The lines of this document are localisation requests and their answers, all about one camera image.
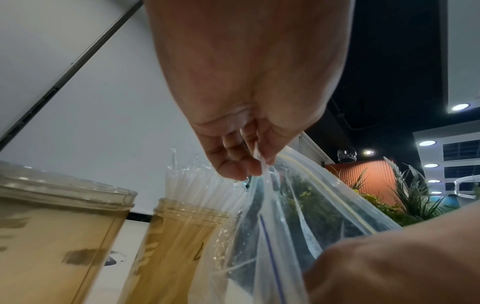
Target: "ziplock bag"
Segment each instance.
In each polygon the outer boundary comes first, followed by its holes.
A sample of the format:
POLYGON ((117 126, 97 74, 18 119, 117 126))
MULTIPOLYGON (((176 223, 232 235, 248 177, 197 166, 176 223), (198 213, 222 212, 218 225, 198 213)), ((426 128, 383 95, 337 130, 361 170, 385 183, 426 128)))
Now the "ziplock bag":
POLYGON ((210 238, 189 304, 308 303, 302 272, 337 241, 400 226, 291 148, 251 181, 247 202, 210 238))

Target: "transparent amber container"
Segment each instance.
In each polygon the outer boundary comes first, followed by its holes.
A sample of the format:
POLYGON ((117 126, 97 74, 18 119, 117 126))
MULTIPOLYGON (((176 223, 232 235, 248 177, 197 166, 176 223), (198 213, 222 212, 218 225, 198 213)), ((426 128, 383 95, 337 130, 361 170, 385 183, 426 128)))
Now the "transparent amber container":
POLYGON ((136 195, 0 161, 0 302, 82 303, 136 195))
POLYGON ((203 249, 230 213, 161 199, 118 304, 188 304, 203 249))

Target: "blue line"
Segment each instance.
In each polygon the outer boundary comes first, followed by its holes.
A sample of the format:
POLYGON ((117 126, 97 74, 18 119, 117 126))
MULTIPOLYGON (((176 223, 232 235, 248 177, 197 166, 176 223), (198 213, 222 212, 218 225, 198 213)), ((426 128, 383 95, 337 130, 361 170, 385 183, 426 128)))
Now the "blue line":
POLYGON ((282 284, 280 282, 279 271, 277 269, 277 264, 275 263, 274 255, 273 255, 273 252, 272 252, 272 246, 270 245, 269 235, 267 233, 267 230, 265 229, 264 217, 262 215, 260 215, 260 221, 261 221, 261 225, 263 227, 263 231, 265 233, 266 244, 268 246, 268 252, 270 253, 270 261, 271 261, 271 266, 273 268, 273 273, 275 275, 275 281, 276 281, 276 284, 277 284, 277 287, 278 287, 278 292, 279 292, 279 296, 280 296, 280 303, 281 304, 286 304, 285 296, 284 296, 284 290, 283 290, 282 284))

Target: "slatted orange panel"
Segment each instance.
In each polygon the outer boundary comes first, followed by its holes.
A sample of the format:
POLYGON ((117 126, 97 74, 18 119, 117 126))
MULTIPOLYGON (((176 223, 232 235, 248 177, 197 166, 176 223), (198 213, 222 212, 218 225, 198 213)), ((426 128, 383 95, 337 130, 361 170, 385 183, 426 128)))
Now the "slatted orange panel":
POLYGON ((395 205, 390 187, 395 186, 395 177, 392 169, 384 160, 358 161, 351 164, 327 165, 327 170, 336 175, 347 185, 354 183, 363 170, 366 169, 366 185, 360 189, 362 193, 373 194, 380 197, 385 204, 395 205))

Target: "container lid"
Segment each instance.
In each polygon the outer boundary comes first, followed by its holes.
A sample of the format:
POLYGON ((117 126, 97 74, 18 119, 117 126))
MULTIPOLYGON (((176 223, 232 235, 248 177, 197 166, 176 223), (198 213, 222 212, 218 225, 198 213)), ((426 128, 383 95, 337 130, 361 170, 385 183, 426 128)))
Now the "container lid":
POLYGON ((100 209, 130 209, 137 193, 0 161, 0 197, 100 209))

